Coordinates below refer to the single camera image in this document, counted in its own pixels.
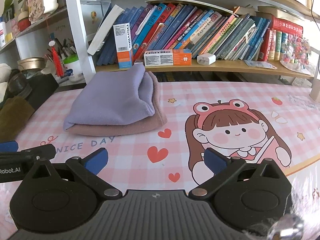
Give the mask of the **purple and mauve sweater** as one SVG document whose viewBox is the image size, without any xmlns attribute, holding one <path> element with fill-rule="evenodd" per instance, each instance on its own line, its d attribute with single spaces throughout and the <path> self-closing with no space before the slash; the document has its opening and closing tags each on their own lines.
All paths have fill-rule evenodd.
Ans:
<svg viewBox="0 0 320 240">
<path fill-rule="evenodd" d="M 63 129 L 106 137 L 153 131 L 167 123 L 161 86 L 143 64 L 126 71 L 98 72 L 74 100 Z"/>
</svg>

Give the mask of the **pink checkered cartoon tablecloth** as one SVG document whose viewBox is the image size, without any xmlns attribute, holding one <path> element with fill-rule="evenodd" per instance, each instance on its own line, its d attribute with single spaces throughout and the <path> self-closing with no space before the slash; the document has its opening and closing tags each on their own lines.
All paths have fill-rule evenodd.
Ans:
<svg viewBox="0 0 320 240">
<path fill-rule="evenodd" d="M 163 127 L 106 137 L 63 129 L 82 89 L 53 94 L 16 141 L 18 152 L 52 144 L 55 158 L 1 183 L 1 238 L 319 239 L 319 104 L 308 89 L 160 86 Z M 101 147 L 108 163 L 98 177 L 122 192 L 119 199 L 101 199 L 66 165 Z M 207 148 L 246 166 L 209 199 L 191 199 L 214 176 Z"/>
</svg>

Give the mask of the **cream garment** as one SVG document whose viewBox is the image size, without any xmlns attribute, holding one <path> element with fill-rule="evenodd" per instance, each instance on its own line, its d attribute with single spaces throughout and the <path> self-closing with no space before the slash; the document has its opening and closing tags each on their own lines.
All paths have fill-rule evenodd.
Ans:
<svg viewBox="0 0 320 240">
<path fill-rule="evenodd" d="M 0 102 L 4 99 L 11 71 L 11 67 L 6 63 L 0 64 Z"/>
</svg>

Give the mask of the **golden metal bowl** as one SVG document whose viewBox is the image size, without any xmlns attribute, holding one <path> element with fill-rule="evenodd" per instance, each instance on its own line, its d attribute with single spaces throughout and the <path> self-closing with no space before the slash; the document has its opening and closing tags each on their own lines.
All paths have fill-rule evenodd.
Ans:
<svg viewBox="0 0 320 240">
<path fill-rule="evenodd" d="M 17 61 L 17 64 L 18 64 L 18 69 L 20 71 L 33 70 L 33 69 L 42 70 L 46 66 L 46 61 L 42 57 L 30 57 L 30 58 Z"/>
</svg>

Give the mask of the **red tassel ornament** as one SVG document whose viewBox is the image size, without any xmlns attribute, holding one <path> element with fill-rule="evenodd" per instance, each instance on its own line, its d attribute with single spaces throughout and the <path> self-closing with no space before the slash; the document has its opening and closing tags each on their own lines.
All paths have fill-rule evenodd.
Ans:
<svg viewBox="0 0 320 240">
<path fill-rule="evenodd" d="M 57 51 L 55 49 L 55 41 L 54 40 L 50 40 L 48 45 L 52 49 L 53 63 L 55 65 L 56 74 L 59 77 L 63 77 L 64 76 L 64 72 L 63 72 L 63 69 L 62 69 L 60 58 L 59 58 L 58 53 L 57 53 Z"/>
</svg>

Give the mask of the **white green-lid jar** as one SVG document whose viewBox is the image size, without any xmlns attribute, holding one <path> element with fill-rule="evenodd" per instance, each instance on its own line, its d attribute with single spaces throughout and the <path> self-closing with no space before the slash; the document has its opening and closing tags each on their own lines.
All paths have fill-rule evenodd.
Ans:
<svg viewBox="0 0 320 240">
<path fill-rule="evenodd" d="M 84 79 L 84 74 L 80 66 L 77 54 L 73 54 L 63 60 L 64 67 L 68 73 L 69 81 L 77 82 Z"/>
</svg>

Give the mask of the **white charger block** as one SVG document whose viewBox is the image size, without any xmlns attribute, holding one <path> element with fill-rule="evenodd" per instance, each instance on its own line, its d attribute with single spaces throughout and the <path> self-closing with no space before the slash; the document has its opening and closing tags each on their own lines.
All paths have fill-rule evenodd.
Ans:
<svg viewBox="0 0 320 240">
<path fill-rule="evenodd" d="M 205 53 L 197 56 L 197 63 L 203 66 L 209 66 L 216 61 L 216 56 L 214 54 Z"/>
</svg>

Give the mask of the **beige pen holder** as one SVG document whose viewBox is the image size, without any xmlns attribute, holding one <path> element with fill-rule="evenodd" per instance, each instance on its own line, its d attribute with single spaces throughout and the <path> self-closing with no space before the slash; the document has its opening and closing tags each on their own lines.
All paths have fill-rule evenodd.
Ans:
<svg viewBox="0 0 320 240">
<path fill-rule="evenodd" d="M 315 102 L 320 103 L 320 79 L 319 79 L 319 73 L 317 73 L 313 79 L 312 82 L 312 88 L 310 92 L 310 97 Z"/>
</svg>

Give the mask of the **white orange flat box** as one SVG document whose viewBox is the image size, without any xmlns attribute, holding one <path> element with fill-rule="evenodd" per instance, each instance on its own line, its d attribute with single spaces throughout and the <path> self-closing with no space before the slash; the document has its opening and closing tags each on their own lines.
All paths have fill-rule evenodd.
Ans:
<svg viewBox="0 0 320 240">
<path fill-rule="evenodd" d="M 192 57 L 189 49 L 148 50 L 144 53 L 144 66 L 189 66 Z"/>
</svg>

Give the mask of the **white blue orange box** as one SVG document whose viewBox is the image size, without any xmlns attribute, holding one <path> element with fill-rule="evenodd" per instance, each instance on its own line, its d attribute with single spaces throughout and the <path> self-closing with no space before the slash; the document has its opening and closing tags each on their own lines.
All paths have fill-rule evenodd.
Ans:
<svg viewBox="0 0 320 240">
<path fill-rule="evenodd" d="M 119 68 L 131 68 L 133 66 L 133 52 L 130 24 L 116 24 L 113 26 L 113 31 Z"/>
</svg>

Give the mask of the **white and wood bookshelf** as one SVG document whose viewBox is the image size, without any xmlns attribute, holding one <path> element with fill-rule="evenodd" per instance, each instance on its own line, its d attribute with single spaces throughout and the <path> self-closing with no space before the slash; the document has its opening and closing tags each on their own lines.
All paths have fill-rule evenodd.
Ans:
<svg viewBox="0 0 320 240">
<path fill-rule="evenodd" d="M 289 0 L 257 0 L 303 13 Z M 86 82 L 98 70 L 126 70 L 145 63 L 148 51 L 160 63 L 154 72 L 216 71 L 263 74 L 246 60 L 270 61 L 270 75 L 313 78 L 297 70 L 310 50 L 303 22 L 262 11 L 239 15 L 244 0 L 66 0 L 66 13 Z"/>
</svg>

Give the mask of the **row of leaning books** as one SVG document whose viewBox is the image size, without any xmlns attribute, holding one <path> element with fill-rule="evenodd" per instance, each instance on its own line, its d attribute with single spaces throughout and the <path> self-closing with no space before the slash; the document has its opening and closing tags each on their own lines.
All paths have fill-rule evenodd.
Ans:
<svg viewBox="0 0 320 240">
<path fill-rule="evenodd" d="M 148 50 L 189 49 L 192 59 L 210 53 L 217 60 L 246 63 L 272 60 L 277 32 L 271 20 L 247 13 L 227 14 L 212 5 L 175 0 L 125 8 L 114 25 L 129 23 L 133 62 L 144 61 Z M 114 33 L 98 50 L 97 65 L 118 62 Z"/>
</svg>

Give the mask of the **red thick dictionary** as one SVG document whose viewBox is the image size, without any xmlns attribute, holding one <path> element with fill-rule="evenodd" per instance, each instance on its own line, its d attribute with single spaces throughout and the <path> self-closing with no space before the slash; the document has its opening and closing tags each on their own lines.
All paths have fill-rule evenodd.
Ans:
<svg viewBox="0 0 320 240">
<path fill-rule="evenodd" d="M 271 20 L 270 28 L 283 33 L 303 36 L 303 23 L 300 18 L 275 7 L 258 6 L 256 15 Z"/>
</svg>

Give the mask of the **brown corduroy garment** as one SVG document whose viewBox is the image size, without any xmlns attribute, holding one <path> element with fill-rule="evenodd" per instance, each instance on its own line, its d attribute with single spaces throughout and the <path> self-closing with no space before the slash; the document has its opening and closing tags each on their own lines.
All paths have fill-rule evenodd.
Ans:
<svg viewBox="0 0 320 240">
<path fill-rule="evenodd" d="M 35 109 L 24 98 L 8 99 L 1 109 L 1 142 L 15 140 L 34 112 Z"/>
</svg>

